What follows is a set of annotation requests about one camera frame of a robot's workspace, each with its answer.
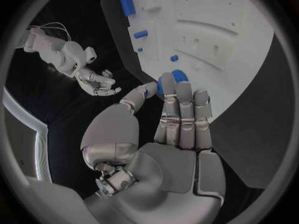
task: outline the blue block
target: blue block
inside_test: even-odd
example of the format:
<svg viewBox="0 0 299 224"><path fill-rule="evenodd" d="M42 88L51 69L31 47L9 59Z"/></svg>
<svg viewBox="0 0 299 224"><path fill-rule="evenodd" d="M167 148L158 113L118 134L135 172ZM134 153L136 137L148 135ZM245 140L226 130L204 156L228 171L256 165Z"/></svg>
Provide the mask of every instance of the blue block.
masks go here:
<svg viewBox="0 0 299 224"><path fill-rule="evenodd" d="M144 31L134 33L134 37L135 37L135 39L138 39L138 38L147 36L148 34L149 34L148 31L144 30Z"/></svg>
<svg viewBox="0 0 299 224"><path fill-rule="evenodd" d="M171 61L177 61L178 60L178 55L174 55L170 57Z"/></svg>
<svg viewBox="0 0 299 224"><path fill-rule="evenodd" d="M181 81L189 81L186 74L183 73L181 70L174 70L172 71L172 75L177 83ZM158 94L163 94L163 88L161 84L161 77L158 79Z"/></svg>
<svg viewBox="0 0 299 224"><path fill-rule="evenodd" d="M121 0L121 4L125 16L130 16L132 14L135 14L133 0Z"/></svg>

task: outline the hole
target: hole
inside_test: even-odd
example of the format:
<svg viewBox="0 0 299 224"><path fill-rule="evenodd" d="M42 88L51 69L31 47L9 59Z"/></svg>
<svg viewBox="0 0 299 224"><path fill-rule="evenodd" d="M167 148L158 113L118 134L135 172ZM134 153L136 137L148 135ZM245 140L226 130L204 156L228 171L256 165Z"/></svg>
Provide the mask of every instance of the hole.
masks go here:
<svg viewBox="0 0 299 224"><path fill-rule="evenodd" d="M214 45L214 51L213 51L214 56L217 56L218 49L219 49L219 46Z"/></svg>
<svg viewBox="0 0 299 224"><path fill-rule="evenodd" d="M196 50L198 47L198 43L199 43L199 40L197 38L194 39L192 48Z"/></svg>

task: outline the blue object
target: blue object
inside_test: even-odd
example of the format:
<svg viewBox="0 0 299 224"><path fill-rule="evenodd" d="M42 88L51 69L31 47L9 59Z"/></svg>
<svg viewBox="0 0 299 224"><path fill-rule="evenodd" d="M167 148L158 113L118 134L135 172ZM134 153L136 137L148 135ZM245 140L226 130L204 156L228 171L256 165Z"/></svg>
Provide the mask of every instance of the blue object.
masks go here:
<svg viewBox="0 0 299 224"><path fill-rule="evenodd" d="M181 81L189 81L186 74L183 73L181 70L174 70L172 71L172 75L177 83ZM158 79L158 94L163 94L163 88L161 84L161 77Z"/></svg>
<svg viewBox="0 0 299 224"><path fill-rule="evenodd" d="M178 55L174 55L170 57L171 61L177 61L178 60Z"/></svg>
<svg viewBox="0 0 299 224"><path fill-rule="evenodd" d="M144 36L147 36L147 35L148 35L147 30L134 33L135 39L138 39L138 38L141 38L141 37L144 37Z"/></svg>
<svg viewBox="0 0 299 224"><path fill-rule="evenodd" d="M132 14L135 14L133 0L121 0L121 4L125 16L130 16Z"/></svg>

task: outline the robotic hand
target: robotic hand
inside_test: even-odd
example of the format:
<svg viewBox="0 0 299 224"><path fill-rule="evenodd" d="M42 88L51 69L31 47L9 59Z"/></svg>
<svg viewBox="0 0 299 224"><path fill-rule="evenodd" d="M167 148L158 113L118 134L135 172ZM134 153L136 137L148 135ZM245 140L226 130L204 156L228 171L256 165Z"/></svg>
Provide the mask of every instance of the robotic hand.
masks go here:
<svg viewBox="0 0 299 224"><path fill-rule="evenodd" d="M92 63L97 58L92 47L83 50L77 42L48 36L40 27L26 31L19 45L21 47L25 52L38 52L40 58L53 64L57 71L75 77L80 87L92 96L110 96L121 91L119 87L111 89L115 80L110 71L105 70L100 76L86 67L86 63Z"/></svg>
<svg viewBox="0 0 299 224"><path fill-rule="evenodd" d="M176 84L171 73L161 83L165 99L155 142L138 149L133 114L153 96L156 83L135 88L101 112L83 136L86 164L101 171L99 191L85 200L99 222L210 224L224 202L224 170L211 150L207 91L192 95L191 85Z"/></svg>

